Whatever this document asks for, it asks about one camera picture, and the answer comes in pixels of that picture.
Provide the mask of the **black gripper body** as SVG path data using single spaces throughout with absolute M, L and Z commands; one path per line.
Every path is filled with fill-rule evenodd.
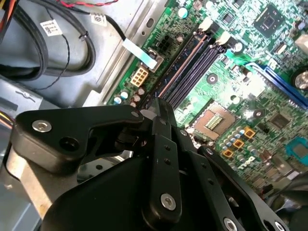
M 192 176 L 171 157 L 124 161 L 61 195 L 43 231 L 215 231 Z

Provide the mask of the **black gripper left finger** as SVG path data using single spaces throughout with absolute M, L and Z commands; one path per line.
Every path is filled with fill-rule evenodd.
M 20 114 L 11 135 L 11 160 L 25 160 L 20 181 L 42 218 L 65 192 L 128 159 L 178 162 L 166 104 L 155 100 L 152 118 L 130 105 Z

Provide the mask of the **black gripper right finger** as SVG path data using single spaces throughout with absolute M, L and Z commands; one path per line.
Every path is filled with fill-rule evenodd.
M 211 148 L 196 149 L 188 133 L 177 126 L 167 103 L 171 127 L 179 141 L 189 176 L 197 181 L 208 206 L 205 227 L 210 231 L 287 231 L 275 212 Z

